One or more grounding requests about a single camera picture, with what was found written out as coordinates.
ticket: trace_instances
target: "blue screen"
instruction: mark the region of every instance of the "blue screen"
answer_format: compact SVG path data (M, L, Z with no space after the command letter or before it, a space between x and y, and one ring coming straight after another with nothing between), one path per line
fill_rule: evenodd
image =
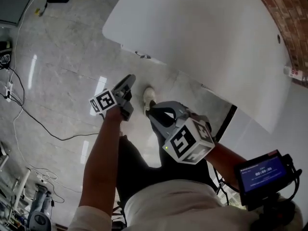
M278 156L241 169L240 173L245 192L264 186L286 175L285 168Z

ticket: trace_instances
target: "shoe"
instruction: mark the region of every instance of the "shoe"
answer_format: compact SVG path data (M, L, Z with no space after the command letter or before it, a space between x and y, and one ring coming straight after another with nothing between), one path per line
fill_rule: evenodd
M144 114L150 110L150 102L156 102L155 91L152 87L147 87L143 92Z

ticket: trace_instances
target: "tiled floor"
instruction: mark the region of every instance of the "tiled floor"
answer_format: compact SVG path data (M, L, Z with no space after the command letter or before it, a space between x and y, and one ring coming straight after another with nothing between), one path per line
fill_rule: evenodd
M74 134L93 133L102 124L93 116L89 98L96 91L112 88L127 74L135 74L132 89L135 111L124 134L139 148L150 166L160 165L156 136L143 115L142 91L148 85L155 88L158 101L176 100L199 114L207 115L213 135L220 128L230 104L201 87L200 83L171 66L155 64L123 51L120 45L102 35L102 26L118 0L70 0L67 4L49 4L42 17L34 15L45 0L35 0L25 15L17 47L16 71L26 90L25 108L51 133L65 138ZM17 29L10 31L13 41ZM6 85L8 72L0 71L0 81ZM15 92L22 95L16 75ZM1 93L5 88L0 84ZM0 99L0 140L10 151L7 169L18 177L27 164L17 150L13 119L21 108L14 102ZM76 191L81 190L85 157L89 155L96 136L59 141L51 137L25 112L15 122L20 150L27 162L48 168L58 175L58 182ZM33 189L37 176L31 173L28 188ZM55 185L55 191L65 199L52 212L52 220L68 225L80 194Z

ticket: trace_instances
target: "forearm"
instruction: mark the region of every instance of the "forearm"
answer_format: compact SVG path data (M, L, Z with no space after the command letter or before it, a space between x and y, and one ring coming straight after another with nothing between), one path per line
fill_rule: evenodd
M246 159L219 143L217 143L215 148L205 156L205 159L213 165L228 184L239 189L234 174L234 166L245 162Z
M121 119L106 116L85 166L79 203L110 216L116 192L120 123Z

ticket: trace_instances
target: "sleeve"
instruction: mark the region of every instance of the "sleeve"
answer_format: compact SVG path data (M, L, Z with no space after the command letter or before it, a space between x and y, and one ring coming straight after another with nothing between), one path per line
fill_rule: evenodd
M91 206L80 206L68 231L110 231L111 227L112 221L107 213Z

